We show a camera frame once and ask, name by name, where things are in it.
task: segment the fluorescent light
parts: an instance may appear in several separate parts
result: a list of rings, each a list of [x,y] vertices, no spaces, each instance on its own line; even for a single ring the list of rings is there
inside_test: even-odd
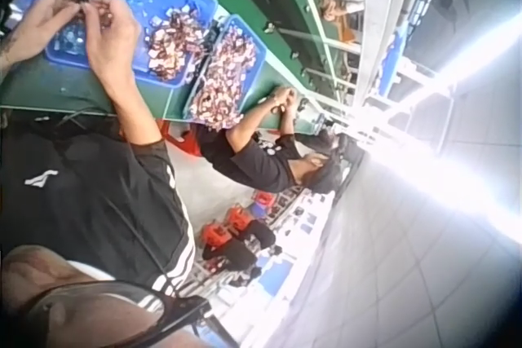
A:
[[[428,85],[406,96],[394,108],[385,111],[384,119],[388,120],[399,112],[407,112],[409,108],[433,94],[447,95],[451,86],[488,66],[514,45],[521,34],[522,12],[470,45],[444,67]]]

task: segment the hand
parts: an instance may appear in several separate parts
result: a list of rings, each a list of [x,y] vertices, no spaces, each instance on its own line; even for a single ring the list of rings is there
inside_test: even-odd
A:
[[[297,99],[297,93],[295,90],[290,90],[288,98],[286,99],[285,111],[287,113],[296,114],[297,108],[299,107],[299,100]]]
[[[286,105],[286,101],[289,98],[290,94],[292,92],[292,89],[290,87],[286,86],[279,86],[277,87],[274,92],[272,93],[272,97],[276,101],[274,106],[281,106]]]
[[[110,26],[102,29],[100,8],[113,15]],[[122,89],[134,85],[132,59],[141,26],[125,0],[90,0],[82,4],[86,19],[86,50],[92,71],[109,96],[125,94]]]
[[[335,0],[322,0],[321,1],[321,12],[325,20],[331,22],[335,19],[335,9],[337,3]]]
[[[0,46],[2,62],[11,66],[36,56],[79,11],[73,0],[37,0]]]

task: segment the pile of small parts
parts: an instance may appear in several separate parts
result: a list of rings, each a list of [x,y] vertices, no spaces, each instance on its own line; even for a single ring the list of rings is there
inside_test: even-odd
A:
[[[190,106],[192,118],[215,130],[237,124],[242,83],[254,64],[255,44],[241,29],[231,27],[218,42]]]
[[[174,79],[185,66],[188,53],[201,57],[206,31],[196,18],[196,12],[169,10],[168,20],[155,16],[151,25],[156,28],[145,41],[149,42],[148,67],[163,81]]]

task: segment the black t-shirt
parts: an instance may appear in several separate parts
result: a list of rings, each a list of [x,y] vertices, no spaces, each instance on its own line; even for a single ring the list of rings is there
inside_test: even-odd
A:
[[[201,154],[231,180],[264,192],[278,193],[296,185],[288,161],[300,159],[293,135],[281,136],[275,144],[251,139],[235,153],[225,130],[215,132],[194,126]]]
[[[183,282],[194,238],[175,190],[165,142],[133,146],[102,134],[58,143],[9,126],[2,135],[2,256],[39,244],[69,261],[155,289],[166,277],[116,211],[167,272]]]

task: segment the red container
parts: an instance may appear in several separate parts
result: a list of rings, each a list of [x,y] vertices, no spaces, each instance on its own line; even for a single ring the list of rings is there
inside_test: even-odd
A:
[[[276,195],[268,192],[257,191],[254,196],[254,201],[256,204],[270,208],[276,202]]]

